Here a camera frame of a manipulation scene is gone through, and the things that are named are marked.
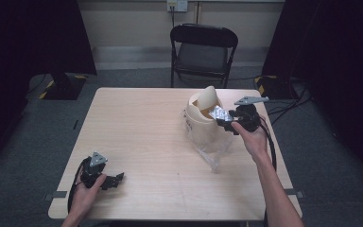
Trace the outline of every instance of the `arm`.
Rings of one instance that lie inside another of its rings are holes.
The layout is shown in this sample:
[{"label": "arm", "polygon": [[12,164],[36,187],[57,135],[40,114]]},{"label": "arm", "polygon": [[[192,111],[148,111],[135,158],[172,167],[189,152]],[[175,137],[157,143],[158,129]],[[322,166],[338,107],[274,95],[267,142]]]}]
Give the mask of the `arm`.
[{"label": "arm", "polygon": [[61,227],[77,227],[81,223],[84,216],[90,211],[91,207],[93,207],[96,194],[105,179],[106,175],[101,174],[91,188],[87,188],[84,183],[80,183],[76,187],[72,208]]},{"label": "arm", "polygon": [[269,226],[303,226],[270,161],[266,132],[261,128],[255,132],[248,132],[237,122],[233,122],[232,126],[243,138],[247,151],[257,164]]}]

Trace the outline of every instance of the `gray carpet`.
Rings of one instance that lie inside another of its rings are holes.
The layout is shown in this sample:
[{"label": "gray carpet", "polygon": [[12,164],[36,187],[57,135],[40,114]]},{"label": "gray carpet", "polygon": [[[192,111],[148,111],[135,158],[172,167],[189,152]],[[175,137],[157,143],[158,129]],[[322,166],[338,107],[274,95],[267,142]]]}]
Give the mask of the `gray carpet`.
[{"label": "gray carpet", "polygon": [[[234,67],[228,88],[252,89],[249,78],[260,72],[261,67]],[[47,215],[50,202],[43,197],[57,189],[96,89],[169,87],[169,75],[168,68],[99,71],[98,77],[89,76],[75,101],[39,100],[51,78],[36,76],[30,82],[33,90],[24,116],[0,155],[0,226],[60,226],[61,221]],[[175,79],[178,88],[210,84],[221,86],[216,81]],[[303,86],[295,88],[301,91]],[[270,101],[267,110],[279,110],[275,108],[289,102]],[[288,111],[273,129],[293,185],[305,195],[299,202],[306,226],[363,226],[363,165],[335,139],[317,106],[310,101]],[[97,224],[108,226],[100,221],[85,221],[81,226]]]}]

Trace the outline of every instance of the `black folding chair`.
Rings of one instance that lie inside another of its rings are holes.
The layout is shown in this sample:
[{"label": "black folding chair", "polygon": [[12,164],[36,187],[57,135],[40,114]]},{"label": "black folding chair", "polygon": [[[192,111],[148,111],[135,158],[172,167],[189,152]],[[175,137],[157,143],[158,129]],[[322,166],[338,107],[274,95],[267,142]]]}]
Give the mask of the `black folding chair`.
[{"label": "black folding chair", "polygon": [[238,44],[238,38],[231,30],[221,26],[183,24],[171,30],[170,41],[170,87],[173,88],[174,72],[179,79],[181,74],[219,78],[223,88],[227,87]]}]

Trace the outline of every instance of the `wooden table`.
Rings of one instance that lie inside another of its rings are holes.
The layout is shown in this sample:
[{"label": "wooden table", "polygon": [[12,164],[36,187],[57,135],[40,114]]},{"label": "wooden table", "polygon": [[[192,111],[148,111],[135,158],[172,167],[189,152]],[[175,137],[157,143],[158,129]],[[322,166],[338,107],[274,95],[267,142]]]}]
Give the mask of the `wooden table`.
[{"label": "wooden table", "polygon": [[[256,165],[240,136],[217,173],[194,150],[182,127],[181,111],[200,89],[100,88],[95,94],[58,191],[70,191],[79,163],[97,151],[108,163],[107,175],[125,172],[117,188],[98,193],[87,218],[133,220],[258,220],[265,202]],[[235,109],[254,90],[216,90],[225,110]],[[263,103],[259,114],[267,116]],[[285,162],[273,137],[278,175],[292,188]],[[296,196],[289,196],[301,214]],[[49,217],[67,216],[67,197],[54,199]]]}]

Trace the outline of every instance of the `chair backrest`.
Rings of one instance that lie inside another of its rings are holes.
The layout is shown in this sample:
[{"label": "chair backrest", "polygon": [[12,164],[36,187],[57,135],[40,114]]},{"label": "chair backrest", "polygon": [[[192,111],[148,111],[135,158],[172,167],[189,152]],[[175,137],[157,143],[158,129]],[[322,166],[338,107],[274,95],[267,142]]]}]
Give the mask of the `chair backrest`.
[{"label": "chair backrest", "polygon": [[237,36],[226,27],[183,24],[173,27],[170,31],[172,44],[187,43],[236,48]]}]

